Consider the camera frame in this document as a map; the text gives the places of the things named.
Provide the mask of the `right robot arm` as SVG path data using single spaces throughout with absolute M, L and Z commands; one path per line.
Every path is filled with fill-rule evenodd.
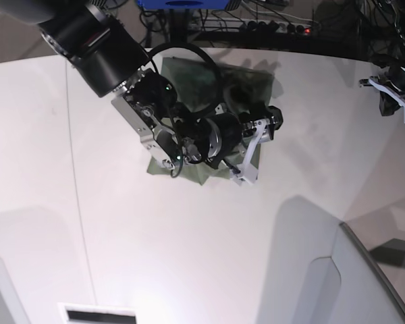
M 247 112 L 230 109 L 219 66 L 201 48 L 183 44 L 213 72 L 215 97 L 191 111 L 159 73 L 154 56 L 96 1 L 0 1 L 0 12 L 40 30 L 45 42 L 77 69 L 98 97 L 114 93 L 113 106 L 138 133 L 157 164 L 178 177 L 187 165 L 227 164 L 238 181 L 253 181 L 257 146 L 271 141 L 284 119 L 279 108 L 256 102 Z

